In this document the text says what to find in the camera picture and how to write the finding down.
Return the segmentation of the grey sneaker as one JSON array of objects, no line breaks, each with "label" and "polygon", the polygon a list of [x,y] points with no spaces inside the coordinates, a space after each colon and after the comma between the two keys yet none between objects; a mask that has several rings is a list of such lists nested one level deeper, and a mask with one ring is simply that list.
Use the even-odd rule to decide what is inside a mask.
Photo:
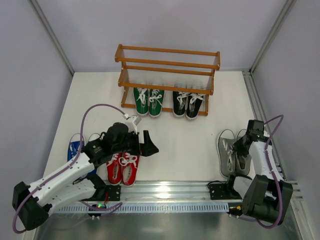
[{"label": "grey sneaker", "polygon": [[[241,129],[237,135],[236,135],[236,141],[238,141],[240,138],[242,138],[246,133],[246,129]],[[236,166],[235,166],[235,171],[238,174],[245,175],[247,176],[250,172],[251,168],[251,156],[239,156],[236,154]]]},{"label": "grey sneaker", "polygon": [[223,130],[216,140],[220,174],[224,178],[228,178],[236,169],[236,158],[233,148],[235,142],[235,134],[230,129]]}]

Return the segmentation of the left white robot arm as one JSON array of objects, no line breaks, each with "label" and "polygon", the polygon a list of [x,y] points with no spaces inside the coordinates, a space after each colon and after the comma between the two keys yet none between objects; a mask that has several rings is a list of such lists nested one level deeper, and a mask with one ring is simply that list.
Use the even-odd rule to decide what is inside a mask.
[{"label": "left white robot arm", "polygon": [[143,131],[143,140],[140,143],[139,134],[130,131],[126,124],[114,123],[54,172],[30,184],[18,183],[13,189],[13,219],[19,219],[25,231],[31,231],[60,208],[82,200],[104,199],[108,187],[92,171],[115,154],[149,157],[159,152],[148,130]]}]

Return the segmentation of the green sneaker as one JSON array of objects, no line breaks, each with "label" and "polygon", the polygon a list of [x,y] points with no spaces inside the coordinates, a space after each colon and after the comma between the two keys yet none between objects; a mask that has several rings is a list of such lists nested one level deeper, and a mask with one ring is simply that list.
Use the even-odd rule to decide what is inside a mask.
[{"label": "green sneaker", "polygon": [[148,114],[148,96],[149,90],[147,88],[133,88],[133,96],[135,102],[135,109],[138,115],[145,116]]},{"label": "green sneaker", "polygon": [[159,89],[151,89],[149,101],[149,115],[157,118],[162,113],[165,91]]}]

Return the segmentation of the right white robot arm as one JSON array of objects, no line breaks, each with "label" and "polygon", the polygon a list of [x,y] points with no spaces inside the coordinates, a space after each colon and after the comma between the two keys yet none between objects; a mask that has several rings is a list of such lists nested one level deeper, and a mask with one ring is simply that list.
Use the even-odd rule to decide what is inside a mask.
[{"label": "right white robot arm", "polygon": [[232,190],[241,196],[241,212],[248,220],[272,229],[285,218],[293,186],[277,170],[271,137],[264,130],[263,121],[249,120],[245,134],[234,143],[235,159],[250,159],[255,176],[250,179],[245,173],[235,173]]}]

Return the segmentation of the black sneaker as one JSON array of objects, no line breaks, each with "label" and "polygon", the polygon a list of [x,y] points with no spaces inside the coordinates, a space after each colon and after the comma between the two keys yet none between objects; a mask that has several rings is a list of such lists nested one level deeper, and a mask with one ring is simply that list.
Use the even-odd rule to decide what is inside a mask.
[{"label": "black sneaker", "polygon": [[186,102],[188,100],[188,92],[173,91],[173,115],[177,118],[182,117],[186,112]]},{"label": "black sneaker", "polygon": [[197,118],[204,98],[205,95],[200,93],[190,93],[188,95],[188,106],[185,114],[188,120]]}]

